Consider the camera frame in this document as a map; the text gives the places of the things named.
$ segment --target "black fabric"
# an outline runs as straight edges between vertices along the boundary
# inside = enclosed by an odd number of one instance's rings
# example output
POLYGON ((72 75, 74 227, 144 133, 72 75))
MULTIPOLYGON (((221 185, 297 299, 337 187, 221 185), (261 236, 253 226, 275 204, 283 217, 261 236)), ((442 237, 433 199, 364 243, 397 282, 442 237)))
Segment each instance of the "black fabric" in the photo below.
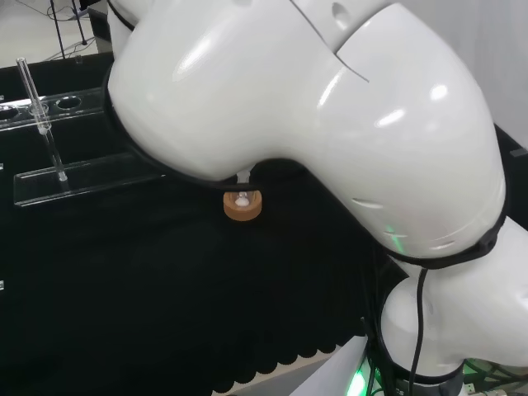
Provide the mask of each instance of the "black fabric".
MULTIPOLYGON (((62 78, 77 84, 64 91, 101 86, 102 69, 31 67, 42 95, 62 78)), ((0 86, 11 78, 0 70, 0 86)), ((123 150, 102 115, 53 133, 65 163, 123 150)), ((222 191, 177 180, 15 209, 13 175, 50 165, 36 130, 2 133, 0 162, 2 395, 208 395, 363 333, 371 239, 309 173, 266 190, 261 216, 240 224, 222 191)), ((402 278, 392 268, 382 286, 402 278)))

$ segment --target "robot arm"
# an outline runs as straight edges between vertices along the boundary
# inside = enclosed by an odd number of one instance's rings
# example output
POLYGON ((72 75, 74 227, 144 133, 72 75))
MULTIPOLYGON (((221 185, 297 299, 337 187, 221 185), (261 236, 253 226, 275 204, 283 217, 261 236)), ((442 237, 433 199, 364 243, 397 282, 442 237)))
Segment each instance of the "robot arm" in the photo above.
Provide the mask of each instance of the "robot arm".
MULTIPOLYGON (((403 6, 157 0, 147 8, 118 49, 108 89, 126 133, 153 160, 221 180, 264 159, 294 159, 408 262, 461 254, 500 226, 506 186, 483 94, 403 6)), ((507 359, 514 351, 500 352, 497 341, 526 344, 528 284, 505 274, 526 273, 527 253, 526 231, 508 219, 487 256, 432 272, 424 290, 431 358, 421 358, 418 374, 448 374, 470 356, 528 365, 526 348, 507 359), (487 276, 512 292, 478 290, 491 286, 487 276), (521 333, 485 330, 486 310, 500 315, 504 304, 521 333), (471 337, 477 325, 481 337, 471 337)), ((415 295, 411 277, 382 318, 389 353, 408 370, 415 295)))

